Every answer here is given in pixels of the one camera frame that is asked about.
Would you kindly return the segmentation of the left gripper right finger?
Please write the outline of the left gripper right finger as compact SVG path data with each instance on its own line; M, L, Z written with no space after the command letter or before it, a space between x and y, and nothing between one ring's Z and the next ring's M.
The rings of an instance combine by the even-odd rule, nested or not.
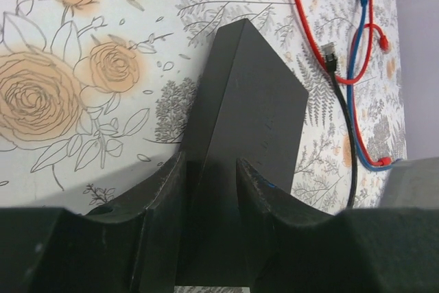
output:
M315 209L236 163L251 292L437 292L438 211Z

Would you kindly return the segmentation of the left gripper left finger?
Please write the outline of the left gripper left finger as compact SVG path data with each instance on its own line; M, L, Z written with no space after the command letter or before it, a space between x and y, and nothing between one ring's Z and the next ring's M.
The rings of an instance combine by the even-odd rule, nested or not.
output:
M172 292L185 213L185 154L86 215L1 210L2 292Z

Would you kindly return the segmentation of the black network switch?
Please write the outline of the black network switch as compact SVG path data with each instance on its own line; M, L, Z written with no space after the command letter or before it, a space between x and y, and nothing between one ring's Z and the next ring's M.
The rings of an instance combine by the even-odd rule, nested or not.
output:
M290 192L308 97L248 19L218 29L180 143L188 211L177 285L246 286L236 162Z

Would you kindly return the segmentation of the floral tablecloth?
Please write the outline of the floral tablecloth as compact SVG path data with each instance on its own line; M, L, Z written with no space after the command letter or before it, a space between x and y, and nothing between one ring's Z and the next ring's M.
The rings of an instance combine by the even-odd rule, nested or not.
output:
M86 213L177 149L216 31L248 19L308 90L290 192L335 213L344 116L294 0L1 0L1 206Z

